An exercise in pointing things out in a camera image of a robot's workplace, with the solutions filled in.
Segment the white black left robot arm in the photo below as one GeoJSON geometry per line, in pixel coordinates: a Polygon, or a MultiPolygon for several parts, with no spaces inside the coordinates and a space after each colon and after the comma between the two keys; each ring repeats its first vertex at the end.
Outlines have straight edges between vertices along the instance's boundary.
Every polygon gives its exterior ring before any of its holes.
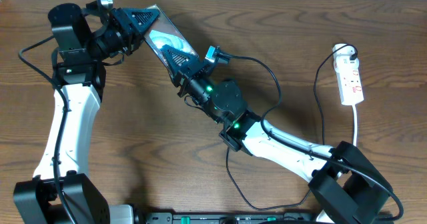
{"type": "Polygon", "coordinates": [[[89,179],[89,146],[111,58],[131,55],[158,20],[157,7],[98,2],[58,5],[48,14],[55,110],[44,154],[13,200],[25,223],[143,223],[131,205],[109,205],[89,179]]]}

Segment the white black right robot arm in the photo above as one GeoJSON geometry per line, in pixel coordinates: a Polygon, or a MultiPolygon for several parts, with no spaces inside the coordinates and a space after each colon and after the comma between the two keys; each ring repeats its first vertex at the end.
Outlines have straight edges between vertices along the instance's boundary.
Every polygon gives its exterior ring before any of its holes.
{"type": "Polygon", "coordinates": [[[318,222],[381,223],[401,218],[380,215],[387,200],[396,196],[356,145],[343,141],[331,147],[281,131],[248,107],[234,80],[213,83],[211,72],[232,55],[210,47],[207,59],[200,61],[192,48],[170,44],[159,45],[157,54],[179,96],[191,98],[194,108],[223,125],[220,137],[229,150],[267,159],[307,181],[323,209],[318,222]]]}

